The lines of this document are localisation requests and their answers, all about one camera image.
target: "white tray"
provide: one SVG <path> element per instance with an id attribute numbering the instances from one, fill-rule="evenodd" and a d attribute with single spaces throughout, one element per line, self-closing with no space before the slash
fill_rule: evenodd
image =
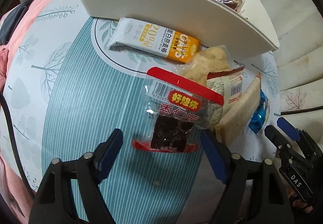
<path id="1" fill-rule="evenodd" d="M 276 32 L 260 0 L 245 0 L 242 15 L 215 0 L 81 1 L 91 16 L 131 17 L 159 24 L 200 39 L 208 47 L 227 45 L 237 60 L 279 47 Z"/>

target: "blue wrapper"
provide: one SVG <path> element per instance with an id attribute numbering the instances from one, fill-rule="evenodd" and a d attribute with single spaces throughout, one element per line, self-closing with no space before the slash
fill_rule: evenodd
<path id="1" fill-rule="evenodd" d="M 262 128 L 266 120 L 266 111 L 268 107 L 268 98 L 265 96 L 264 92 L 260 91 L 260 104 L 257 110 L 254 112 L 251 121 L 249 123 L 250 129 L 258 134 L 259 130 Z"/>

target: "gray cloth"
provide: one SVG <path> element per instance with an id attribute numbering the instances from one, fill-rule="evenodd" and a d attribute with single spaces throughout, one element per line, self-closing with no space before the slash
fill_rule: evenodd
<path id="1" fill-rule="evenodd" d="M 0 45 L 6 45 L 9 42 L 32 2 L 33 0 L 25 0 L 8 14 L 0 29 Z"/>

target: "teal striped pattern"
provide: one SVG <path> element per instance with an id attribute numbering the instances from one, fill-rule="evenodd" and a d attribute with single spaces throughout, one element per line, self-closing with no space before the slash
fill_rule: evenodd
<path id="1" fill-rule="evenodd" d="M 202 150 L 167 154 L 132 148 L 134 137 L 149 135 L 153 129 L 145 112 L 144 79 L 117 71 L 97 55 L 91 42 L 92 22 L 89 18 L 72 44 L 51 94 L 43 132 L 43 174 L 52 158 L 77 159 L 120 128 L 124 144 L 100 186 L 116 223 L 175 223 L 191 191 Z M 79 215 L 86 219 L 77 182 L 72 186 Z"/>

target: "pink fabric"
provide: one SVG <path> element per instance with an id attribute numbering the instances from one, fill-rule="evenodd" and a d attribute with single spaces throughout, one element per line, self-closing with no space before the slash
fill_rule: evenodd
<path id="1" fill-rule="evenodd" d="M 12 60 L 16 55 L 19 45 L 24 40 L 30 26 L 33 24 L 33 22 L 36 20 L 36 17 L 42 12 L 42 10 L 50 1 L 51 0 L 34 0 L 30 5 L 27 13 L 18 24 L 9 43 L 4 46 L 9 51 L 6 75 L 8 75 Z"/>
<path id="2" fill-rule="evenodd" d="M 21 178 L 11 169 L 0 152 L 0 190 L 2 197 L 16 218 L 28 224 L 33 200 L 28 194 Z"/>
<path id="3" fill-rule="evenodd" d="M 9 43 L 0 46 L 0 90 L 3 90 L 12 60 L 24 40 L 30 26 L 51 0 L 34 0 L 29 10 L 18 24 Z M 0 20 L 0 25 L 7 17 L 7 12 Z M 12 170 L 3 159 L 0 152 L 0 192 L 8 201 L 8 206 L 22 224 L 28 224 L 32 206 L 30 198 L 22 179 Z"/>
<path id="4" fill-rule="evenodd" d="M 8 49 L 0 48 L 0 91 L 3 90 L 7 78 Z"/>

